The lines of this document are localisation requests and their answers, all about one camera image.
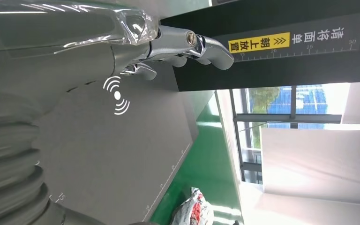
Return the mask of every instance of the green floor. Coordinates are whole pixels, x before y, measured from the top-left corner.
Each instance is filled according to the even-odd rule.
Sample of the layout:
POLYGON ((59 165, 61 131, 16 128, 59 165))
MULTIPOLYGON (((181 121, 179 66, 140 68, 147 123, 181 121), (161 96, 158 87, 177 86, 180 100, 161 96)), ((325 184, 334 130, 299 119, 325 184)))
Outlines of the green floor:
POLYGON ((214 224, 232 225, 242 221, 237 215, 240 202, 232 177, 230 159, 225 145, 215 95, 197 119, 199 135, 162 198, 150 221, 170 224, 172 212, 190 195, 190 188, 199 188, 212 205, 222 206, 231 213, 215 211, 214 224))

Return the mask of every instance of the robotic hand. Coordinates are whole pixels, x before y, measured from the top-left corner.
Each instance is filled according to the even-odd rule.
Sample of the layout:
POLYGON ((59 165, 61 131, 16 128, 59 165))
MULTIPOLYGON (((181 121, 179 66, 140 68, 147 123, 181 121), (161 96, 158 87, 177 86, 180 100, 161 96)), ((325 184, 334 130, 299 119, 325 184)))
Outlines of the robotic hand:
POLYGON ((230 68, 234 62, 226 48, 212 38, 197 35, 191 30, 159 26, 158 37, 150 42, 148 54, 134 60, 134 64, 127 66, 121 74, 139 74, 152 80, 157 73, 143 62, 166 61, 175 67, 182 67, 187 58, 204 65, 212 63, 223 70, 230 68))
POLYGON ((68 0, 0 0, 0 225, 102 225, 49 200, 33 120, 79 85, 156 76, 148 61, 228 69, 214 39, 158 26, 142 10, 68 0))

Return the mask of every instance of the measuring scale markings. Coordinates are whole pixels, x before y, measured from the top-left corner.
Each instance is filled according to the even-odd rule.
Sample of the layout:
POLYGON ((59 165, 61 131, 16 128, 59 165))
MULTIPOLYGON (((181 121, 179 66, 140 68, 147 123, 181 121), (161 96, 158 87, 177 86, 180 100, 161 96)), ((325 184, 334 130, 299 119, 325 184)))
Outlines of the measuring scale markings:
POLYGON ((237 63, 360 49, 360 13, 215 37, 237 63))

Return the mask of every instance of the gray metal panel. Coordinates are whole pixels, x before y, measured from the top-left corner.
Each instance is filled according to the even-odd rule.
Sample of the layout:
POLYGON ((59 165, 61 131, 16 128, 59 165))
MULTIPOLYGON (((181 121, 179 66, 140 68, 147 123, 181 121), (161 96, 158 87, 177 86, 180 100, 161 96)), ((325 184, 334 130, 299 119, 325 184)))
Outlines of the gray metal panel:
POLYGON ((294 123, 340 123, 341 115, 297 114, 291 119, 289 114, 237 114, 234 121, 244 122, 294 122, 294 123))
POLYGON ((192 145, 172 67, 151 66, 153 81, 122 78, 119 90, 131 102, 124 115, 113 114, 113 95, 94 82, 36 122, 34 147, 54 201, 107 224, 149 218, 192 145))
POLYGON ((244 162, 241 169, 242 170, 261 172, 262 171, 262 165, 257 164, 257 163, 246 163, 246 162, 244 162))

